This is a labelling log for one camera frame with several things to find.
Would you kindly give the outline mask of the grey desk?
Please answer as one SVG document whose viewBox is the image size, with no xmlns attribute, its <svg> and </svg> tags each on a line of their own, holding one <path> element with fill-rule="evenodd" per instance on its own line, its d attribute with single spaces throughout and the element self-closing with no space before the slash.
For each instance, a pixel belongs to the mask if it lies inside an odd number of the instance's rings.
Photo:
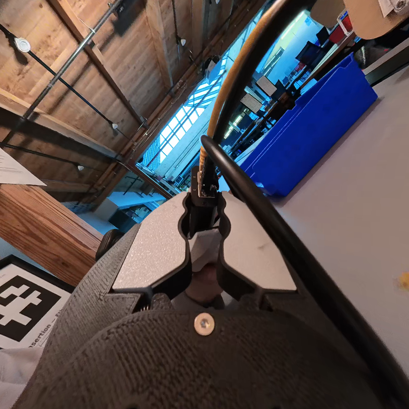
<svg viewBox="0 0 409 409">
<path fill-rule="evenodd" d="M 408 376 L 408 67 L 374 89 L 302 182 L 268 198 Z"/>
</svg>

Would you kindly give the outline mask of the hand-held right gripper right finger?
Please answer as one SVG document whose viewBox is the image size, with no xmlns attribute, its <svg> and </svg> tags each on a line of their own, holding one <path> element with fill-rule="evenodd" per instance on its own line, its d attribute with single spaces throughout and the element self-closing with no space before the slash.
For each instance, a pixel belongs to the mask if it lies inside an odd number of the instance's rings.
<svg viewBox="0 0 409 409">
<path fill-rule="evenodd" d="M 221 241 L 217 281 L 233 299 L 255 294 L 295 294 L 289 268 L 270 236 L 247 205 L 228 192 L 218 196 Z"/>
</svg>

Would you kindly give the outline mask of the metal conduit pipe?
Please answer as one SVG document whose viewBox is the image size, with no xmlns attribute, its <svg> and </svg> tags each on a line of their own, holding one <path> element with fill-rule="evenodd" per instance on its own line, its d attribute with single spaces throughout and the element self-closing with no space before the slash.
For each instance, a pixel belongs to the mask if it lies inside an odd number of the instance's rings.
<svg viewBox="0 0 409 409">
<path fill-rule="evenodd" d="M 99 31 L 99 29 L 103 26 L 103 24 L 107 21 L 110 15 L 113 14 L 113 12 L 116 11 L 116 9 L 119 8 L 122 5 L 122 3 L 123 1 L 121 0 L 115 1 L 115 3 L 112 3 L 109 6 L 108 10 L 105 12 L 105 14 L 99 19 L 97 24 L 94 27 L 90 28 L 89 33 L 79 43 L 77 49 L 70 55 L 70 57 L 66 60 L 66 62 L 59 69 L 59 71 L 56 72 L 55 75 L 53 75 L 52 79 L 45 86 L 45 88 L 38 95 L 38 97 L 34 100 L 34 102 L 28 107 L 25 113 L 19 117 L 19 120 L 16 123 L 16 125 L 10 130 L 8 135 L 3 139 L 2 141 L 3 143 L 7 144 L 11 140 L 11 138 L 17 133 L 17 131 L 25 124 L 25 122 L 31 119 L 37 107 L 40 105 L 43 99 L 49 94 L 49 92 L 54 87 L 54 85 L 59 81 L 59 79 L 62 78 L 63 74 L 68 70 L 71 64 L 73 64 L 73 62 L 79 56 L 79 54 L 85 49 L 92 50 L 92 48 L 90 47 L 90 43 L 92 42 L 93 37 Z"/>
</svg>

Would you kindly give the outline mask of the person's left hand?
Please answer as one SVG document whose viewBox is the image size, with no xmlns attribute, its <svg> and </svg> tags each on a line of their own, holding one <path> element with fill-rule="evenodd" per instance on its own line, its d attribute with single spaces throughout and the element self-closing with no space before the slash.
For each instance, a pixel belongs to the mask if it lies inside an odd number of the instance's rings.
<svg viewBox="0 0 409 409">
<path fill-rule="evenodd" d="M 191 283 L 185 290 L 190 300 L 204 307 L 223 303 L 216 269 L 215 263 L 207 263 L 200 271 L 192 273 Z"/>
</svg>

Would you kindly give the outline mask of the long black light rail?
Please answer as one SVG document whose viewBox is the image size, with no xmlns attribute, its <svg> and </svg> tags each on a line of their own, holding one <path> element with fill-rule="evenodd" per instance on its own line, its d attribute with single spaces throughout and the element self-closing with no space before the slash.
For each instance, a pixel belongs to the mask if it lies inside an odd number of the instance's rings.
<svg viewBox="0 0 409 409">
<path fill-rule="evenodd" d="M 50 74 L 55 75 L 56 72 L 54 72 L 53 69 L 50 68 L 44 61 L 42 61 L 36 54 L 33 53 L 33 51 L 30 51 L 27 54 L 21 53 L 18 51 L 16 48 L 16 45 L 14 43 L 14 38 L 16 37 L 13 33 L 11 33 L 5 26 L 2 24 L 0 25 L 1 32 L 4 34 L 5 38 L 7 38 L 9 42 L 9 46 L 13 49 L 15 56 L 17 57 L 18 61 L 20 64 L 23 65 L 28 65 L 28 58 L 26 55 L 29 55 L 33 60 L 35 60 L 38 64 L 40 64 L 44 69 L 46 69 Z M 99 115 L 101 118 L 103 118 L 110 126 L 113 121 L 108 119 L 100 110 L 98 110 L 94 105 L 92 105 L 83 95 L 81 95 L 78 91 L 76 91 L 69 83 L 67 83 L 64 79 L 60 78 L 59 81 L 64 84 L 64 86 L 74 93 L 77 97 L 79 97 L 80 100 L 82 100 L 84 103 L 86 103 L 92 110 L 95 111 L 97 115 Z M 123 133 L 119 128 L 117 130 L 114 130 L 117 133 L 119 133 L 121 136 L 123 136 L 126 140 L 131 141 L 131 137 L 128 137 Z"/>
</svg>

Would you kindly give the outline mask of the white hanging sign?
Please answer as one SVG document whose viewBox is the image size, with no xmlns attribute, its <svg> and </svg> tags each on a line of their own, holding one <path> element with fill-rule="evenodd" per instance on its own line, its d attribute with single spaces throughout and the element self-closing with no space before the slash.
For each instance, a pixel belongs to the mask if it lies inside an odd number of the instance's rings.
<svg viewBox="0 0 409 409">
<path fill-rule="evenodd" d="M 277 87 L 264 75 L 257 80 L 256 84 L 268 96 L 272 96 L 277 91 Z"/>
<path fill-rule="evenodd" d="M 263 106 L 263 103 L 261 103 L 259 100 L 257 100 L 255 97 L 253 97 L 249 93 L 245 93 L 245 95 L 242 97 L 240 101 L 243 105 L 245 105 L 249 110 L 251 110 L 255 114 Z"/>
</svg>

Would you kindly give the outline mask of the person's clothing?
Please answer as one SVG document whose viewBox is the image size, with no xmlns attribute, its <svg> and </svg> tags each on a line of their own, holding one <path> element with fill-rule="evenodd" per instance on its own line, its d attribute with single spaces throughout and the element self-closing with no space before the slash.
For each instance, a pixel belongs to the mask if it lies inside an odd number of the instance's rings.
<svg viewBox="0 0 409 409">
<path fill-rule="evenodd" d="M 43 347 L 1 349 L 0 351 L 0 407 L 13 406 L 33 375 Z"/>
</svg>

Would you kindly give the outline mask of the black ethernet switch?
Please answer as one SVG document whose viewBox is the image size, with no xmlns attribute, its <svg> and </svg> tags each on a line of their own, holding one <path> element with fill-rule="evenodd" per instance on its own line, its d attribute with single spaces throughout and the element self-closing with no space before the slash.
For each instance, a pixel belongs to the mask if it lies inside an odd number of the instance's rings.
<svg viewBox="0 0 409 409">
<path fill-rule="evenodd" d="M 190 188 L 190 218 L 189 238 L 197 232 L 209 230 L 216 218 L 218 201 L 218 182 L 210 182 L 209 186 L 202 186 L 199 166 L 194 166 L 191 173 Z"/>
</svg>

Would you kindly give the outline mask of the wooden post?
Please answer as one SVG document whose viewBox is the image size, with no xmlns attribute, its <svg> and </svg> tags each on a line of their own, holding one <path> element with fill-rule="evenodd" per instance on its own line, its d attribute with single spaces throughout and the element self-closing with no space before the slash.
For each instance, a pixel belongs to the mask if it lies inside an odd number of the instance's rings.
<svg viewBox="0 0 409 409">
<path fill-rule="evenodd" d="M 1 238 L 76 286 L 95 263 L 102 234 L 41 187 L 2 184 Z"/>
</svg>

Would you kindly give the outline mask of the white paper sheet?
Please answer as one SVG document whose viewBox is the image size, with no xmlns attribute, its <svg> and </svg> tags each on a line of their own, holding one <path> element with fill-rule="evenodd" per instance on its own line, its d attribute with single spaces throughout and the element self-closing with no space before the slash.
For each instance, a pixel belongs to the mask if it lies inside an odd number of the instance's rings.
<svg viewBox="0 0 409 409">
<path fill-rule="evenodd" d="M 0 149 L 0 183 L 11 185 L 46 186 L 19 164 L 12 156 Z"/>
</svg>

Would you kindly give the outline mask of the black framed tag sign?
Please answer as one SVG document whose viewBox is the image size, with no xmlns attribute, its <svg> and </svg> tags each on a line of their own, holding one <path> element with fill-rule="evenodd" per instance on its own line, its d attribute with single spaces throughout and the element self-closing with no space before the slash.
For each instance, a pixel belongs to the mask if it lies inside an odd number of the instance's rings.
<svg viewBox="0 0 409 409">
<path fill-rule="evenodd" d="M 44 347 L 74 287 L 9 255 L 0 261 L 0 348 Z"/>
</svg>

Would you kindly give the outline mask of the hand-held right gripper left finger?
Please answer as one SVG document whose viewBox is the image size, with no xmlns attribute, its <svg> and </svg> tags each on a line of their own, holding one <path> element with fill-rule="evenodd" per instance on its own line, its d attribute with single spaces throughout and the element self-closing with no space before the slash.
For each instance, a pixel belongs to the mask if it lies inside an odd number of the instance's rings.
<svg viewBox="0 0 409 409">
<path fill-rule="evenodd" d="M 173 300 L 186 290 L 192 280 L 190 209 L 190 192 L 181 192 L 142 221 L 111 287 L 114 294 Z"/>
</svg>

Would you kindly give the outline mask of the blue storage bin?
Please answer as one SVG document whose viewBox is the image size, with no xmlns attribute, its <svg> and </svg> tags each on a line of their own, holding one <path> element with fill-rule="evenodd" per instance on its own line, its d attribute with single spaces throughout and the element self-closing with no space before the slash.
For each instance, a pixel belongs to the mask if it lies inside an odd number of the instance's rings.
<svg viewBox="0 0 409 409">
<path fill-rule="evenodd" d="M 286 197 L 376 99 L 349 54 L 295 101 L 240 168 L 268 195 Z"/>
</svg>

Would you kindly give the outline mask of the white cabinet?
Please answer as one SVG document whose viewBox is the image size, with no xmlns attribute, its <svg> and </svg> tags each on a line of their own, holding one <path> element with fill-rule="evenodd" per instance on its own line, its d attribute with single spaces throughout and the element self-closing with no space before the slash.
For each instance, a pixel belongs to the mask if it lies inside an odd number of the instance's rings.
<svg viewBox="0 0 409 409">
<path fill-rule="evenodd" d="M 113 192 L 93 213 L 120 231 L 127 232 L 165 201 L 159 193 Z"/>
</svg>

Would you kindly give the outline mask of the large paned window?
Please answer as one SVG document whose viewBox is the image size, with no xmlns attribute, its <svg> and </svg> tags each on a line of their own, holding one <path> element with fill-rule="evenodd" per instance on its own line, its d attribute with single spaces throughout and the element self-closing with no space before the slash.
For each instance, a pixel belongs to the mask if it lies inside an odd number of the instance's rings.
<svg viewBox="0 0 409 409">
<path fill-rule="evenodd" d="M 155 171 L 167 158 L 178 142 L 195 124 L 205 109 L 217 97 L 226 71 L 229 50 L 216 64 L 216 72 L 210 74 L 211 80 L 203 79 L 189 95 L 184 104 L 171 117 L 161 132 L 144 153 L 141 162 L 136 163 L 144 171 Z"/>
</svg>

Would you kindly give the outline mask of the tan cardboard box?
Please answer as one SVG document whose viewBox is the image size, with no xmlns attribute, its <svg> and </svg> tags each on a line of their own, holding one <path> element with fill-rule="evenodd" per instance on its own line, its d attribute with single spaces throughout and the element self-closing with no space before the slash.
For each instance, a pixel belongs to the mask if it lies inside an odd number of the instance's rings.
<svg viewBox="0 0 409 409">
<path fill-rule="evenodd" d="M 408 1 L 344 0 L 355 34 L 374 39 L 408 19 Z"/>
</svg>

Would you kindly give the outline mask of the black edged table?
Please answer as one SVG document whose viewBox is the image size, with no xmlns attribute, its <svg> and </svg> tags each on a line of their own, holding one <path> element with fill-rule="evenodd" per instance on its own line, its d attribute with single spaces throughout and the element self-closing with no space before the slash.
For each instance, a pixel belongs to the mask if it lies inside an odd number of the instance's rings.
<svg viewBox="0 0 409 409">
<path fill-rule="evenodd" d="M 391 49 L 374 63 L 363 70 L 367 82 L 371 86 L 382 82 L 409 65 L 409 39 Z"/>
</svg>

